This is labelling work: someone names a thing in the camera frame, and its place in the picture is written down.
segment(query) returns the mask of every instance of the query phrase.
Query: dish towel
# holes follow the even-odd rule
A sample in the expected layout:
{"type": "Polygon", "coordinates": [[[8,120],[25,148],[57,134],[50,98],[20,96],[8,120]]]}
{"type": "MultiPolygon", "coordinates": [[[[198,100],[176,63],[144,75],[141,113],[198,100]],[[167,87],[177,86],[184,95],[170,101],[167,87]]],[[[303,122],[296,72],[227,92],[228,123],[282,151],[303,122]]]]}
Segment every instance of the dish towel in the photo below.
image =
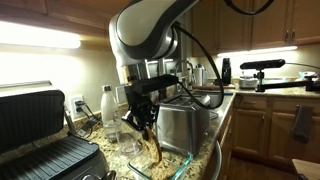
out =
{"type": "Polygon", "coordinates": [[[298,106],[295,123],[292,127],[293,138],[303,144],[309,141],[313,107],[298,106]]]}

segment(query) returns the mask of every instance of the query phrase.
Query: white wall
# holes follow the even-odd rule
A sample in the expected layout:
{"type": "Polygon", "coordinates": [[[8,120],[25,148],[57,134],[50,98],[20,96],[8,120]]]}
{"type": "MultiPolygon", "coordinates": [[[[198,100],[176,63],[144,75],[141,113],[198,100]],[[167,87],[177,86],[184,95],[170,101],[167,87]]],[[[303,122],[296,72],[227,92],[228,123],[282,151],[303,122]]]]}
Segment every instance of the white wall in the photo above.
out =
{"type": "MultiPolygon", "coordinates": [[[[219,73],[221,73],[223,58],[220,58],[220,57],[218,58],[217,56],[213,56],[213,58],[219,70],[219,73]]],[[[288,62],[300,63],[300,64],[308,64],[308,65],[319,67],[320,66],[320,45],[298,47],[298,49],[294,51],[230,57],[231,68],[232,68],[231,69],[232,78],[239,78],[240,75],[242,75],[242,70],[240,69],[240,65],[243,62],[262,61],[262,60],[271,60],[271,59],[284,59],[287,63],[288,62]]],[[[204,66],[208,70],[209,78],[216,78],[206,58],[201,57],[201,58],[197,58],[197,60],[198,60],[197,62],[204,64],[204,66]]],[[[319,70],[314,68],[289,65],[289,64],[286,64],[281,68],[263,70],[263,72],[265,72],[266,78],[279,78],[279,77],[298,78],[299,72],[301,71],[319,72],[319,70]]],[[[248,73],[248,74],[253,74],[256,72],[257,72],[256,70],[245,70],[245,73],[248,73]]]]}
{"type": "Polygon", "coordinates": [[[0,84],[50,80],[100,111],[102,85],[119,85],[112,52],[0,45],[0,84]]]}

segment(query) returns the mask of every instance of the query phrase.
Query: water bottle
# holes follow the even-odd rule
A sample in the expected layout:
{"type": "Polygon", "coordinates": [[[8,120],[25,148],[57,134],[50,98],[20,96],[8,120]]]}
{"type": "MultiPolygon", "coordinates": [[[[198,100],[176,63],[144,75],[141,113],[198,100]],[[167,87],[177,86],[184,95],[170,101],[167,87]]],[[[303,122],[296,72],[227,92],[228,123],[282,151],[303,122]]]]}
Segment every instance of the water bottle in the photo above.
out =
{"type": "Polygon", "coordinates": [[[111,85],[102,86],[101,119],[106,139],[117,142],[116,133],[121,131],[121,119],[118,114],[118,104],[111,91],[111,85]]]}

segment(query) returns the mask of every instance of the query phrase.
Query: glass bowl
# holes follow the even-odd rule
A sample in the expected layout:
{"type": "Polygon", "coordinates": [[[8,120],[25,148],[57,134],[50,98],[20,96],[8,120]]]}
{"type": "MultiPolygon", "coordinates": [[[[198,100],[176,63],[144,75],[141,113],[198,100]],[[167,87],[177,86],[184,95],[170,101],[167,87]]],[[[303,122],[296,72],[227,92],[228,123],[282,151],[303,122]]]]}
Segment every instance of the glass bowl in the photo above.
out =
{"type": "MultiPolygon", "coordinates": [[[[167,161],[175,171],[175,174],[170,179],[184,179],[188,170],[188,165],[193,159],[193,155],[165,142],[159,142],[159,144],[162,151],[162,161],[167,161]]],[[[147,151],[143,150],[132,158],[128,163],[128,167],[134,173],[135,179],[152,180],[152,162],[150,154],[147,151]]]]}

